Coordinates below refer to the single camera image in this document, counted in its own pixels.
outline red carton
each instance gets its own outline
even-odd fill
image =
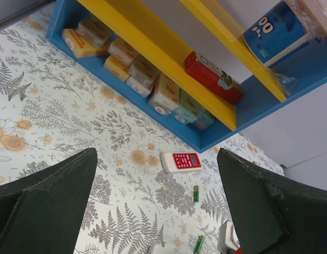
[[[205,57],[192,52],[185,59],[186,72],[231,104],[244,97],[242,87]]]

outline white remote control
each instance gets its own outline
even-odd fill
[[[199,171],[202,169],[197,153],[194,152],[163,152],[161,161],[168,174]]]

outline soap bar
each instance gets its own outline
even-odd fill
[[[108,52],[117,58],[127,68],[133,63],[138,55],[138,52],[121,37],[117,37],[114,41],[112,41]]]
[[[182,116],[187,122],[193,123],[197,120],[199,102],[193,99],[184,90],[180,90],[180,104],[174,112]]]
[[[154,96],[152,95],[152,97],[150,98],[150,100],[148,101],[147,105],[154,109],[156,112],[158,112],[160,115],[163,115],[163,116],[168,116],[169,114],[172,113],[171,110],[163,107],[162,105],[156,103],[154,100],[153,100]]]
[[[76,32],[98,49],[102,48],[113,34],[113,31],[93,14],[79,22]]]
[[[173,111],[179,106],[179,86],[162,72],[155,81],[154,102]]]
[[[139,83],[136,79],[134,79],[132,76],[130,76],[126,81],[126,85],[131,87],[143,98],[146,98],[152,92],[154,83],[152,83],[152,85],[150,85],[149,87],[145,87],[141,83]]]
[[[242,89],[233,85],[229,75],[196,52],[185,59],[185,70],[230,104],[236,104],[244,97]]]
[[[101,49],[97,49],[81,37],[81,35],[77,34],[74,29],[64,29],[62,32],[62,39],[76,58],[95,57],[108,54],[107,49],[110,45],[108,42]]]
[[[181,115],[178,115],[174,111],[170,115],[171,117],[175,118],[178,122],[182,123],[183,125],[187,125],[189,122],[184,119]]]
[[[214,115],[212,115],[207,109],[200,105],[197,113],[197,120],[193,124],[200,130],[204,130],[213,124],[214,121]]]
[[[159,72],[143,55],[138,55],[129,69],[130,75],[144,86],[150,86]]]
[[[114,56],[109,56],[105,63],[104,68],[112,73],[122,82],[125,82],[129,78],[129,73],[125,65],[120,63]]]

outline blue shelf frame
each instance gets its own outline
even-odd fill
[[[58,0],[47,39],[200,153],[327,82],[327,41],[321,43],[314,41],[275,66],[279,73],[298,79],[297,86],[291,91],[291,96],[285,102],[280,103],[255,76],[251,76],[242,83],[246,90],[246,96],[236,106],[238,128],[231,131],[219,120],[216,120],[209,128],[200,131],[192,124],[182,125],[174,118],[163,117],[151,109],[147,105],[148,98],[142,98],[102,67],[107,56],[75,58],[63,42],[61,32],[64,28],[76,28],[78,22],[89,14],[90,12],[76,0]]]

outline table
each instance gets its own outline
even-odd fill
[[[192,149],[45,40],[54,4],[0,32],[0,185],[88,147],[98,167],[76,254],[217,252],[230,220],[216,163],[229,149],[283,175],[240,134],[201,154],[203,170],[167,175],[163,151]],[[200,202],[193,187],[200,186]]]

